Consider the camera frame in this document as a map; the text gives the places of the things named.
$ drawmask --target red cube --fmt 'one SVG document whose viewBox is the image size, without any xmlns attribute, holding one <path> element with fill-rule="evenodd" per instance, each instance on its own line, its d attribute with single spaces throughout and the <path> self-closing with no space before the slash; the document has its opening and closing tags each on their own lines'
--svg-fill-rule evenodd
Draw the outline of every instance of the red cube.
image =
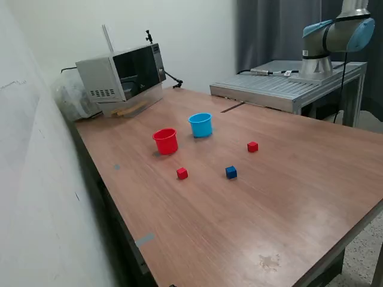
<svg viewBox="0 0 383 287">
<path fill-rule="evenodd" d="M 256 152 L 256 151 L 258 151 L 258 144 L 256 142 L 249 142 L 247 144 L 247 150 L 249 152 Z"/>
<path fill-rule="evenodd" d="M 177 169 L 177 175 L 179 179 L 185 179 L 187 178 L 187 170 L 185 168 Z"/>
</svg>

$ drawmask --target floor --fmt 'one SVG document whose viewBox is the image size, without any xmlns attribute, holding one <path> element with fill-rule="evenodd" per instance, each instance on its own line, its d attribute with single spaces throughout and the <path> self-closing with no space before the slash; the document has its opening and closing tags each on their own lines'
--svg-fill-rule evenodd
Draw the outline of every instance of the floor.
<svg viewBox="0 0 383 287">
<path fill-rule="evenodd" d="M 342 122 L 343 111 L 336 119 Z M 333 121 L 333 116 L 326 119 Z M 383 133 L 383 122 L 371 113 L 361 111 L 358 128 Z M 346 248 L 343 272 L 328 284 L 328 287 L 368 287 L 383 242 L 383 212 L 380 213 Z"/>
</svg>

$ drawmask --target blue cup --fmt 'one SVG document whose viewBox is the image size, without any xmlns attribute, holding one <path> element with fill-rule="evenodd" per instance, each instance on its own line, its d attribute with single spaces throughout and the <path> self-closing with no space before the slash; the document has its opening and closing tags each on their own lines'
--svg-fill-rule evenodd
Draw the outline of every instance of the blue cup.
<svg viewBox="0 0 383 287">
<path fill-rule="evenodd" d="M 213 129 L 211 127 L 211 114 L 202 112 L 200 114 L 192 115 L 189 118 L 193 136 L 195 138 L 204 138 L 212 134 Z"/>
</svg>

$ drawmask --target metal workbench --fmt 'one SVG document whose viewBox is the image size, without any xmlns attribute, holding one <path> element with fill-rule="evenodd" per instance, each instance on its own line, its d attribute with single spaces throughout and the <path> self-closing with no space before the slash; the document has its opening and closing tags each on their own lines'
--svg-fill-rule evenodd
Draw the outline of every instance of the metal workbench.
<svg viewBox="0 0 383 287">
<path fill-rule="evenodd" d="M 301 64 L 301 61 L 273 61 L 256 69 L 272 72 L 299 70 Z M 297 83 L 285 76 L 261 76 L 243 72 L 210 85 L 210 92 L 214 96 L 228 97 L 300 115 L 304 106 L 341 86 L 342 62 L 333 62 L 333 67 L 336 67 L 334 74 L 321 84 Z M 346 65 L 344 84 L 356 80 L 357 87 L 347 93 L 343 125 L 354 127 L 358 123 L 366 68 L 367 63 L 361 62 L 350 62 Z"/>
</svg>

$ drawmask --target plastic bag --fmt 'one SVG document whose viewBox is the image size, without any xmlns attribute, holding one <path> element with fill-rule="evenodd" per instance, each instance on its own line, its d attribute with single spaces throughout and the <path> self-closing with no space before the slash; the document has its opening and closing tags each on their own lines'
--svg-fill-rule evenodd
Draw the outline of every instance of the plastic bag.
<svg viewBox="0 0 383 287">
<path fill-rule="evenodd" d="M 53 89 L 59 109 L 70 121 L 89 118 L 101 112 L 97 104 L 89 101 L 77 69 L 63 71 Z"/>
</svg>

